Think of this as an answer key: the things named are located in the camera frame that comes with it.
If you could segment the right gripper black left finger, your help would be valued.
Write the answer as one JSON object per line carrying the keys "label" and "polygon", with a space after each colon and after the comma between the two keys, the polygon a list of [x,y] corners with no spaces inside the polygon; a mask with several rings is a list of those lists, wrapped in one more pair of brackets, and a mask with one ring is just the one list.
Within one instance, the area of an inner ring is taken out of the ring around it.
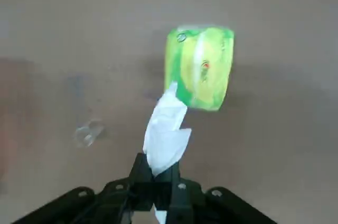
{"label": "right gripper black left finger", "polygon": [[108,182],[99,193],[86,186],[72,189],[14,223],[131,223],[136,191],[151,181],[146,155],[138,153],[128,177]]}

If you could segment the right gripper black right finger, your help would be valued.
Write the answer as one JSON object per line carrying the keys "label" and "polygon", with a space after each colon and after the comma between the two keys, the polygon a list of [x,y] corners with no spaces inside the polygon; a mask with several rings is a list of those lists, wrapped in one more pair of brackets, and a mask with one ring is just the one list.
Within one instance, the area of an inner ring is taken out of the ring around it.
{"label": "right gripper black right finger", "polygon": [[275,223],[224,187],[204,192],[199,183],[181,177],[178,163],[158,175],[154,185],[155,206],[167,211],[166,223]]}

